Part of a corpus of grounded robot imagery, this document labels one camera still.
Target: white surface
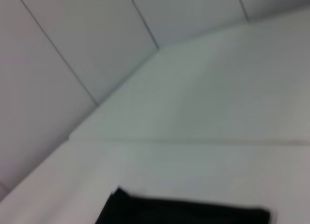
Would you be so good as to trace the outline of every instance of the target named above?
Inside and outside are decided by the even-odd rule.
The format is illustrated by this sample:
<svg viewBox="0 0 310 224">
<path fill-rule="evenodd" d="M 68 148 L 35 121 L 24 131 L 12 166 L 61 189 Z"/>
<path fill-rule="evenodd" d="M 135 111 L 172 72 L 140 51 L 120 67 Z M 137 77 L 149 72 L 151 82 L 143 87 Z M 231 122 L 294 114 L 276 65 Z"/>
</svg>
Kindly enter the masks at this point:
<svg viewBox="0 0 310 224">
<path fill-rule="evenodd" d="M 71 139 L 310 140 L 310 10 L 162 50 Z"/>
<path fill-rule="evenodd" d="M 305 224 L 309 157 L 310 147 L 69 142 L 0 203 L 0 223 L 94 223 L 121 185 L 140 195 L 263 206 L 277 224 Z"/>
<path fill-rule="evenodd" d="M 245 21 L 239 0 L 134 0 L 160 46 Z"/>
<path fill-rule="evenodd" d="M 4 199 L 4 197 L 8 194 L 8 192 L 5 190 L 5 188 L 3 188 L 2 185 L 0 185 L 0 202 L 2 199 Z"/>
<path fill-rule="evenodd" d="M 242 0 L 250 20 L 310 5 L 310 0 Z"/>
<path fill-rule="evenodd" d="M 24 2 L 98 102 L 155 51 L 131 0 Z"/>
<path fill-rule="evenodd" d="M 0 181 L 14 188 L 94 104 L 19 0 L 0 0 Z"/>
</svg>

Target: white countertop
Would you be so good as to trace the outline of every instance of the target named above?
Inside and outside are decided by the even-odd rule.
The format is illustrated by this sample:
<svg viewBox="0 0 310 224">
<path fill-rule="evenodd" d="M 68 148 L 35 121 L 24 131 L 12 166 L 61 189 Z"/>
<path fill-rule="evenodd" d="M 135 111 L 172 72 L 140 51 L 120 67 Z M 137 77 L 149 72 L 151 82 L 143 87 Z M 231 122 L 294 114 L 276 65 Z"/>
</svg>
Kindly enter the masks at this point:
<svg viewBox="0 0 310 224">
<path fill-rule="evenodd" d="M 168 47 L 72 134 L 310 141 L 310 9 Z"/>
<path fill-rule="evenodd" d="M 117 186 L 131 193 L 263 206 L 310 219 L 310 147 L 69 142 L 0 203 L 1 224 L 92 224 Z"/>
</svg>

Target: black fabric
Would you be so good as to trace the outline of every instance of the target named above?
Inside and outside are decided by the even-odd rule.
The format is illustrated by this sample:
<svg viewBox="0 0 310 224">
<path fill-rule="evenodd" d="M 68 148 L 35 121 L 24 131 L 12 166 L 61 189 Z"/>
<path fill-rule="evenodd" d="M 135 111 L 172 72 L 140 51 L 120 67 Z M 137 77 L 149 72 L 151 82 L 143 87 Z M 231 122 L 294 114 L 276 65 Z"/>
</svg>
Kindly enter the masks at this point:
<svg viewBox="0 0 310 224">
<path fill-rule="evenodd" d="M 264 209 L 148 199 L 121 189 L 112 194 L 96 224 L 268 224 Z"/>
</svg>

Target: panel seam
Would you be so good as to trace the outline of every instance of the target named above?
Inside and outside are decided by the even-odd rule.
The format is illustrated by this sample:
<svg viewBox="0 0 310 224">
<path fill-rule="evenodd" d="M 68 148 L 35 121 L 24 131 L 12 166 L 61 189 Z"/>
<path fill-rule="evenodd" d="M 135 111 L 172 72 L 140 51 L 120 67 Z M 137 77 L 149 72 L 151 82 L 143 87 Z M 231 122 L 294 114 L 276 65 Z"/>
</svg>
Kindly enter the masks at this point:
<svg viewBox="0 0 310 224">
<path fill-rule="evenodd" d="M 247 21 L 247 22 L 250 22 L 249 17 L 248 17 L 248 14 L 247 14 L 246 7 L 245 7 L 243 1 L 242 1 L 242 0 L 239 0 L 239 3 L 240 3 L 240 6 L 241 6 L 241 9 L 242 9 L 242 12 L 243 12 L 243 14 L 244 14 L 244 16 L 245 16 L 245 18 L 246 18 L 246 21 Z"/>
<path fill-rule="evenodd" d="M 79 78 L 79 76 L 77 75 L 77 73 L 73 70 L 73 68 L 70 66 L 70 64 L 68 63 L 68 61 L 65 59 L 65 57 L 61 54 L 60 50 L 56 47 L 56 45 L 53 43 L 53 41 L 51 40 L 51 38 L 48 36 L 48 34 L 46 33 L 46 31 L 43 29 L 43 27 L 41 26 L 41 24 L 39 23 L 39 21 L 36 19 L 36 17 L 33 15 L 33 13 L 31 12 L 31 10 L 29 9 L 29 7 L 26 5 L 26 3 L 24 2 L 24 0 L 20 0 L 20 2 L 24 5 L 25 9 L 28 11 L 28 13 L 31 15 L 31 17 L 33 18 L 33 20 L 35 21 L 35 23 L 37 24 L 37 26 L 39 27 L 39 29 L 42 31 L 42 33 L 44 34 L 44 36 L 47 38 L 47 40 L 51 43 L 51 45 L 53 46 L 53 48 L 55 49 L 55 51 L 57 52 L 57 54 L 61 57 L 61 59 L 63 60 L 63 62 L 65 63 L 65 65 L 67 66 L 67 68 L 69 69 L 69 71 L 73 74 L 73 76 L 75 77 L 75 79 L 78 81 L 78 83 L 83 87 L 83 89 L 85 90 L 85 92 L 88 94 L 88 96 L 90 97 L 90 99 L 92 100 L 92 102 L 96 105 L 99 106 L 99 103 L 97 102 L 97 100 L 92 96 L 91 92 L 87 89 L 87 87 L 83 84 L 82 80 Z"/>
<path fill-rule="evenodd" d="M 142 22 L 143 22 L 143 24 L 144 24 L 146 30 L 149 32 L 149 35 L 151 36 L 151 39 L 153 40 L 153 42 L 154 42 L 154 44 L 155 44 L 157 50 L 159 50 L 159 45 L 158 45 L 158 43 L 157 43 L 157 41 L 156 41 L 156 39 L 155 39 L 155 37 L 154 37 L 154 35 L 153 35 L 153 33 L 152 33 L 150 27 L 149 27 L 149 25 L 147 25 L 147 22 L 145 21 L 145 19 L 144 19 L 142 13 L 141 13 L 141 11 L 140 11 L 140 9 L 138 8 L 138 6 L 136 5 L 136 3 L 135 3 L 134 0 L 131 0 L 131 2 L 132 2 L 132 4 L 134 5 L 134 7 L 135 7 L 135 9 L 136 9 L 136 11 L 137 11 L 137 13 L 138 13 L 138 15 L 140 16 L 140 18 L 141 18 L 141 20 L 142 20 Z"/>
</svg>

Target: white wall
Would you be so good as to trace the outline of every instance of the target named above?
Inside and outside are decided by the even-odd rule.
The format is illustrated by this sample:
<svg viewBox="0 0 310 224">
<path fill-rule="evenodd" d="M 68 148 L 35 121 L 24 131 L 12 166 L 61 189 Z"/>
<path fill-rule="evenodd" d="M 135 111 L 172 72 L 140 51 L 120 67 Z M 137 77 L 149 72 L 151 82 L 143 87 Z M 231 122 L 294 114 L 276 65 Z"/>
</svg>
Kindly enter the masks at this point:
<svg viewBox="0 0 310 224">
<path fill-rule="evenodd" d="M 239 0 L 134 0 L 159 46 L 245 22 Z"/>
<path fill-rule="evenodd" d="M 97 102 L 156 51 L 131 0 L 24 0 Z"/>
<path fill-rule="evenodd" d="M 14 188 L 93 109 L 23 4 L 0 0 L 0 183 Z"/>
<path fill-rule="evenodd" d="M 242 0 L 250 20 L 310 5 L 310 0 Z"/>
<path fill-rule="evenodd" d="M 159 46 L 309 5 L 310 0 L 134 0 Z"/>
</svg>

